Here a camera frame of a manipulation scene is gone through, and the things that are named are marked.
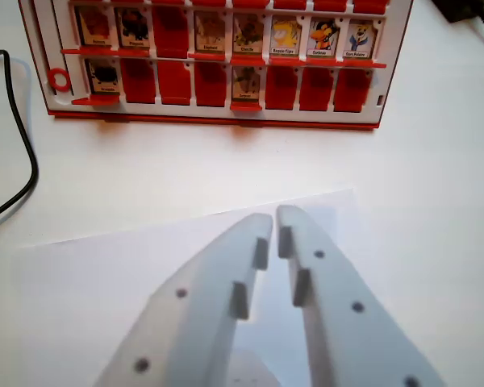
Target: gripper screw hole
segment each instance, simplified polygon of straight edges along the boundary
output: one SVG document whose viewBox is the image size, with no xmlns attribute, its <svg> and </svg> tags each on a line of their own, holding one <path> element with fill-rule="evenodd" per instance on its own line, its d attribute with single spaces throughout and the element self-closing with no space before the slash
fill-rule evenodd
<svg viewBox="0 0 484 387">
<path fill-rule="evenodd" d="M 148 359 L 145 357 L 140 357 L 136 362 L 135 362 L 135 371 L 137 373 L 144 373 L 145 371 L 148 370 L 148 368 L 151 366 L 149 363 Z"/>
<path fill-rule="evenodd" d="M 355 301 L 352 304 L 352 309 L 355 310 L 357 313 L 362 313 L 364 311 L 364 305 L 362 305 L 362 303 L 359 302 L 359 301 Z"/>
<path fill-rule="evenodd" d="M 421 384 L 415 377 L 406 377 L 403 384 L 405 387 L 421 387 Z"/>
<path fill-rule="evenodd" d="M 181 288 L 181 289 L 176 290 L 176 297 L 177 298 L 185 298 L 187 294 L 188 294 L 188 291 L 186 289 Z"/>
</svg>

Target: black device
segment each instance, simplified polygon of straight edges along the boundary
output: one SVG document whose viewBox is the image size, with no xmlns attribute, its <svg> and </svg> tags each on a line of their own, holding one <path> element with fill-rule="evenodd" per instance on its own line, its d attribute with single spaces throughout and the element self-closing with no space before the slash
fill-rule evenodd
<svg viewBox="0 0 484 387">
<path fill-rule="evenodd" d="M 478 16 L 484 23 L 484 0 L 432 0 L 450 23 Z"/>
<path fill-rule="evenodd" d="M 464 19 L 471 19 L 480 16 L 476 11 L 476 4 L 482 4 L 484 10 L 484 0 L 432 0 L 439 8 L 441 14 L 450 22 L 455 23 Z"/>
</svg>

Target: character name label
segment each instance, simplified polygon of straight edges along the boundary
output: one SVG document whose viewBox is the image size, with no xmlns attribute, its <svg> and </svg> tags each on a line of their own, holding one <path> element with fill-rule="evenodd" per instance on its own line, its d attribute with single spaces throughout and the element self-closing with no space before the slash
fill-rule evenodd
<svg viewBox="0 0 484 387">
<path fill-rule="evenodd" d="M 273 54 L 295 54 L 295 50 L 292 48 L 273 48 Z"/>
<path fill-rule="evenodd" d="M 369 52 L 362 52 L 362 51 L 345 51 L 344 56 L 348 57 L 356 57 L 356 58 L 367 58 L 369 56 Z"/>
<path fill-rule="evenodd" d="M 311 55 L 330 56 L 331 54 L 332 50 L 312 50 Z"/>
</svg>

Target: character card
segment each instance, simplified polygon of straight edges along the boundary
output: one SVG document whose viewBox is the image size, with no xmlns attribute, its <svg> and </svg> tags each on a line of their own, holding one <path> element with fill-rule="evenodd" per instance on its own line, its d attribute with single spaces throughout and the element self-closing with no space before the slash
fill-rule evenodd
<svg viewBox="0 0 484 387">
<path fill-rule="evenodd" d="M 224 52 L 225 26 L 219 12 L 195 11 L 195 50 Z"/>
<path fill-rule="evenodd" d="M 260 74 L 254 67 L 233 68 L 233 101 L 258 102 L 260 94 Z"/>
<path fill-rule="evenodd" d="M 264 24 L 255 14 L 233 16 L 233 52 L 243 54 L 261 53 Z"/>
<path fill-rule="evenodd" d="M 308 56 L 334 56 L 339 28 L 334 19 L 312 19 L 308 35 Z"/>
<path fill-rule="evenodd" d="M 297 56 L 301 25 L 294 16 L 274 16 L 271 31 L 271 54 Z"/>
<path fill-rule="evenodd" d="M 119 94 L 116 68 L 107 59 L 86 59 L 86 70 L 94 94 Z"/>
<path fill-rule="evenodd" d="M 147 18 L 138 8 L 116 8 L 119 42 L 125 48 L 149 48 Z"/>
<path fill-rule="evenodd" d="M 110 46 L 110 25 L 106 12 L 98 6 L 76 6 L 75 16 L 81 43 L 94 46 Z"/>
<path fill-rule="evenodd" d="M 348 37 L 344 43 L 345 58 L 368 59 L 373 54 L 377 31 L 371 20 L 351 20 L 348 27 Z"/>
</svg>

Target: cartoon duck picture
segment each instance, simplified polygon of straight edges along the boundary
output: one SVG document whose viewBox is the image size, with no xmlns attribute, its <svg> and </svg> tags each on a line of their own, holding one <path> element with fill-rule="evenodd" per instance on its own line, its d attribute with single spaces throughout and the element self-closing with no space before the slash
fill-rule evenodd
<svg viewBox="0 0 484 387">
<path fill-rule="evenodd" d="M 336 26 L 335 21 L 330 20 L 328 22 L 319 22 L 315 31 L 310 34 L 310 37 L 315 40 L 316 50 L 329 50 L 332 48 L 331 37 L 339 32 L 339 28 Z"/>
<path fill-rule="evenodd" d="M 352 44 L 352 51 L 356 51 L 359 46 L 368 43 L 368 30 L 369 25 L 367 24 L 357 25 L 356 32 L 349 38 L 349 43 Z"/>
<path fill-rule="evenodd" d="M 280 20 L 273 25 L 273 39 L 278 47 L 294 48 L 298 44 L 299 25 L 295 21 Z"/>
</svg>

